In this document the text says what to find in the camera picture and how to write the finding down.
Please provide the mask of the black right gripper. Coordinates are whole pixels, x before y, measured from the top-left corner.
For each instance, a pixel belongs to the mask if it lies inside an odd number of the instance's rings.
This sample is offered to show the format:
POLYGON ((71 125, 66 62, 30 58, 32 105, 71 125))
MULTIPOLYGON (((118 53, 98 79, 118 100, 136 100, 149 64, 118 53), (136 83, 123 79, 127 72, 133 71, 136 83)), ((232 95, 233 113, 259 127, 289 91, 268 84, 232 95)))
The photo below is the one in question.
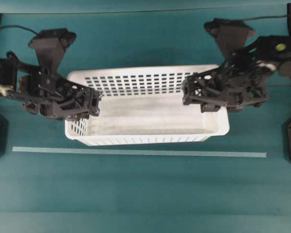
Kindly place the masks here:
POLYGON ((268 77, 265 63, 257 62, 253 52, 238 49, 220 67, 186 76, 181 84, 183 104, 199 104, 201 113, 218 112, 223 106, 228 112, 260 107, 269 99, 268 77), (195 95, 198 89, 205 93, 195 95))

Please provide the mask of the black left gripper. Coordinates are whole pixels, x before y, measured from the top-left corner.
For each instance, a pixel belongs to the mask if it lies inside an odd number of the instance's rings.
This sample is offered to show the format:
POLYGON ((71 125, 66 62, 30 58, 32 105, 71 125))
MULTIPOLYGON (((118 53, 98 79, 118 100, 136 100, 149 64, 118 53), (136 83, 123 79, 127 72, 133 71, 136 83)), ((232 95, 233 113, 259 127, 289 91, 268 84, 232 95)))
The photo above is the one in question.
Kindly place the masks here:
POLYGON ((79 121, 99 116, 100 109, 92 104, 101 100, 102 92, 62 77, 35 73, 19 78, 21 108, 30 114, 79 121))

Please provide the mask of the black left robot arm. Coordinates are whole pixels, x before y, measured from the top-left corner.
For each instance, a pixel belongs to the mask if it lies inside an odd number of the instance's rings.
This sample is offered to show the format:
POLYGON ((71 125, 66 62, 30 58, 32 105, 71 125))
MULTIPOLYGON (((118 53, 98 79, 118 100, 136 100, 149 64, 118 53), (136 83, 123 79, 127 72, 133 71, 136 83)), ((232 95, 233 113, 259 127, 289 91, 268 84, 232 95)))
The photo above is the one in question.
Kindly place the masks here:
POLYGON ((79 121, 99 116, 102 92, 71 82, 50 69, 21 62, 13 52, 0 59, 0 97, 49 119, 79 121))

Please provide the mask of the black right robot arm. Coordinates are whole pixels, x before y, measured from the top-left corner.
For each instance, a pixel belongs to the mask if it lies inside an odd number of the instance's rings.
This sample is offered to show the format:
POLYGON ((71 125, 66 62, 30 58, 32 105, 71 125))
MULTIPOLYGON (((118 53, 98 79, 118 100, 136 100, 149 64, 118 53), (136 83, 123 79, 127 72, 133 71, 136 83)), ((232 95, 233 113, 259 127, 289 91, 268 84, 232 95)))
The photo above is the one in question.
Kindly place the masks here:
POLYGON ((219 67, 185 77, 182 103, 198 104, 203 113, 260 107, 269 99, 267 79, 274 73, 291 79, 291 36, 260 36, 231 51, 219 67))

